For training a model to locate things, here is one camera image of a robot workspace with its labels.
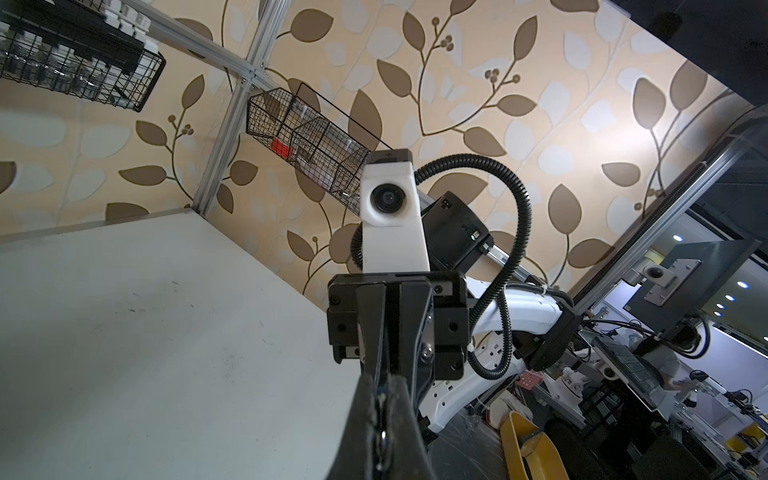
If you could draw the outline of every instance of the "wallpaper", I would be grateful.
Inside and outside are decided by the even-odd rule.
[[[154,5],[234,51],[258,23],[257,2]],[[167,64],[140,113],[0,80],[0,235],[191,203],[231,89],[205,59],[160,51]]]
[[[275,81],[306,82],[417,167],[494,157],[523,180],[533,228],[523,265],[573,289],[749,105],[598,0],[294,0],[270,58]],[[349,122],[303,95],[343,130]],[[350,134],[368,148],[377,139]],[[318,306],[350,266],[356,219],[243,135],[258,167],[222,183],[209,220]],[[515,202],[476,170],[426,182],[452,190],[508,249]],[[490,280],[483,259],[470,272]]]

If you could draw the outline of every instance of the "black cable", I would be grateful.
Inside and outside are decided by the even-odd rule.
[[[548,286],[538,286],[534,285],[533,283],[509,282],[507,283],[507,287],[517,290],[524,290],[531,293],[542,293],[549,296],[556,296],[565,300],[565,302],[571,307],[574,305],[573,299],[566,292],[556,290]]]
[[[493,370],[486,369],[474,352],[467,352],[467,362],[469,365],[478,375],[487,380],[498,380],[503,377],[507,372],[507,368],[509,368],[509,363],[512,361],[512,321],[509,319],[507,297],[504,295],[504,292],[501,292],[496,297],[496,303],[498,304],[498,311],[502,315],[503,332],[502,358],[498,361],[498,366]]]
[[[512,247],[512,252],[509,252],[509,258],[502,267],[502,271],[496,275],[496,278],[493,279],[491,285],[488,286],[469,312],[469,332],[473,333],[480,316],[485,312],[493,300],[498,299],[497,303],[499,309],[502,310],[503,308],[504,310],[507,310],[508,317],[506,298],[503,297],[503,292],[505,285],[515,274],[515,269],[517,269],[525,256],[525,248],[528,245],[528,238],[531,236],[531,202],[528,199],[528,192],[526,191],[525,186],[512,170],[507,168],[504,164],[501,164],[492,158],[483,157],[482,155],[456,154],[431,161],[414,172],[415,182],[418,185],[436,174],[440,174],[446,170],[454,170],[456,168],[475,168],[477,170],[486,171],[494,177],[497,177],[512,192],[512,196],[515,197],[515,203],[518,207],[518,229],[515,234],[515,244]],[[353,234],[350,243],[350,250],[353,262],[358,268],[362,269],[362,224],[355,229],[355,233]],[[473,352],[468,353],[467,360],[478,375],[488,380],[496,380],[501,378],[506,372],[507,367],[509,367],[511,348],[510,325],[509,329],[504,328],[504,353],[502,354],[502,361],[499,363],[498,368],[487,370],[480,364]],[[506,364],[503,362],[505,356],[508,358]]]

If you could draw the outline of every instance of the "bolt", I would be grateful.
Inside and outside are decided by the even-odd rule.
[[[422,358],[428,359],[432,358],[432,355],[435,354],[435,350],[432,349],[432,346],[428,343],[425,343],[424,346],[422,346]]]

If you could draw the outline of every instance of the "black cable bundle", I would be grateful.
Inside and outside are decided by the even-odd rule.
[[[502,329],[504,332],[504,352],[502,353],[501,361],[496,368],[488,370],[480,364],[473,352],[469,352],[467,355],[469,365],[472,366],[478,375],[484,379],[496,380],[500,379],[507,372],[511,362],[511,321],[509,319],[509,309],[504,296],[504,290],[512,275],[514,275],[515,269],[520,265],[520,261],[525,256],[525,248],[531,235],[531,202],[528,199],[528,192],[525,186],[512,170],[509,170],[509,168],[498,161],[483,157],[482,155],[456,154],[431,161],[414,172],[416,184],[418,185],[436,174],[456,168],[475,168],[490,173],[507,186],[515,197],[515,203],[518,206],[518,229],[512,252],[509,253],[509,258],[502,267],[502,271],[493,279],[491,285],[488,286],[488,289],[480,296],[478,302],[469,312],[469,332],[471,333],[475,331],[475,326],[480,316],[491,302],[497,300],[499,312],[502,315]],[[355,230],[350,247],[355,265],[362,269],[362,224]],[[541,287],[535,288],[537,291],[541,291]]]

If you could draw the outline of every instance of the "black wire basket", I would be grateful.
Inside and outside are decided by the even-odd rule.
[[[322,98],[341,111],[304,83],[296,89],[296,94],[275,88],[250,98],[246,130],[359,214],[362,164],[370,151],[310,105],[308,101],[314,98]],[[348,122],[357,123],[344,115]]]
[[[0,22],[0,78],[141,111],[165,67],[104,22],[101,0],[7,0]]]

